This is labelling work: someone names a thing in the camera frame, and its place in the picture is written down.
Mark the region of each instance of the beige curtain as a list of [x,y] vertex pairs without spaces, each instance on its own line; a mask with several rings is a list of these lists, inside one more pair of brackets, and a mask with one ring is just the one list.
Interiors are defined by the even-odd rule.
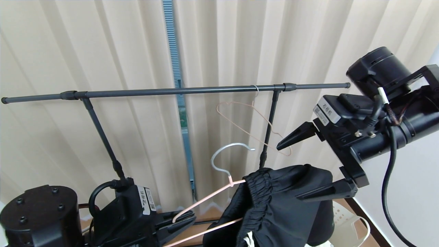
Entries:
[[[176,27],[186,87],[315,84],[349,82],[347,68],[358,58],[387,46],[411,71],[423,66],[439,41],[439,1],[176,1]],[[324,94],[358,90],[302,90],[280,94],[274,129],[284,136],[315,118],[312,109]],[[211,155],[231,142],[248,143],[248,152],[231,148],[217,166],[232,177],[257,170],[263,145],[216,113],[223,101],[250,103],[255,93],[187,95],[188,126],[198,198],[222,187],[227,177],[210,167]],[[255,106],[269,115],[272,93],[261,92]],[[258,139],[266,122],[251,108],[222,106],[224,114]],[[280,137],[271,135],[276,146]],[[291,156],[268,149],[266,167],[309,163],[340,178],[340,166],[317,137],[292,147]],[[210,205],[224,207],[233,190]]]
[[[2,1],[1,96],[171,88],[160,1]],[[91,99],[127,176],[156,204],[192,203],[176,97]],[[1,106],[0,200],[50,184],[80,203],[117,178],[80,101]],[[106,189],[100,207],[114,198]]]

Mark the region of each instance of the white label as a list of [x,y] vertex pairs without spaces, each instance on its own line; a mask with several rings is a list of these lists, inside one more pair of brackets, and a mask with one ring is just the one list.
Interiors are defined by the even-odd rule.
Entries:
[[314,107],[314,113],[317,115],[317,117],[319,117],[320,122],[322,122],[324,126],[328,125],[329,119],[325,116],[322,110],[320,110],[320,107],[318,105]]
[[149,207],[150,207],[151,211],[157,211],[155,209],[154,200],[152,199],[151,190],[149,190],[148,188],[145,188],[145,191],[146,191],[146,195],[148,196],[148,202],[149,202]]
[[140,198],[140,204],[142,204],[142,208],[143,208],[143,215],[150,215],[151,209],[149,207],[147,194],[145,191],[146,188],[137,185],[137,189],[139,190],[139,198]]
[[336,113],[336,111],[334,111],[334,109],[323,97],[319,100],[317,105],[323,110],[323,113],[329,118],[329,120],[331,120],[333,124],[336,124],[342,118]]

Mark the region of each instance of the screw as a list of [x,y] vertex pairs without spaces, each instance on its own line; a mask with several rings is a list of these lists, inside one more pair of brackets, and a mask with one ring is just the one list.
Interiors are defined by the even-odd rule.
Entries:
[[65,209],[65,206],[64,206],[64,204],[59,204],[58,205],[58,211],[63,211]]
[[27,222],[27,218],[26,217],[24,217],[24,216],[21,216],[21,218],[20,218],[20,224],[25,224]]

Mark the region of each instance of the silver metal hook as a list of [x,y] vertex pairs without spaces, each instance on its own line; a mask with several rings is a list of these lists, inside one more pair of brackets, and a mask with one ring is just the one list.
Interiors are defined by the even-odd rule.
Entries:
[[243,147],[245,147],[246,149],[248,149],[249,151],[255,151],[255,150],[256,150],[256,149],[252,149],[251,147],[247,146],[247,145],[244,144],[244,143],[240,143],[240,142],[230,143],[230,144],[225,145],[224,147],[218,149],[218,150],[212,155],[212,158],[210,159],[210,164],[212,165],[212,167],[213,167],[215,170],[217,170],[217,171],[222,171],[222,172],[227,173],[227,176],[231,177],[230,172],[229,172],[228,170],[225,170],[225,169],[221,169],[221,168],[216,167],[215,164],[213,163],[213,161],[214,161],[215,157],[216,157],[221,151],[223,151],[224,149],[226,149],[226,148],[228,148],[228,147],[237,146],[237,145],[239,145],[239,146],[243,146]]
[[252,85],[252,86],[256,87],[256,90],[258,90],[258,92],[256,93],[255,98],[253,99],[253,101],[255,101],[255,100],[256,100],[256,97],[259,95],[259,88],[258,88],[258,86],[256,86],[256,85]]

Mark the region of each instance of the black garment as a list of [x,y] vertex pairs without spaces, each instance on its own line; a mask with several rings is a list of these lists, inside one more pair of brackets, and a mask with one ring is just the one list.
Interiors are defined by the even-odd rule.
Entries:
[[308,164],[245,176],[218,223],[243,218],[203,237],[204,247],[247,247],[253,232],[257,247],[303,247],[326,242],[334,231],[332,201],[302,202],[296,195],[332,182],[327,170]]

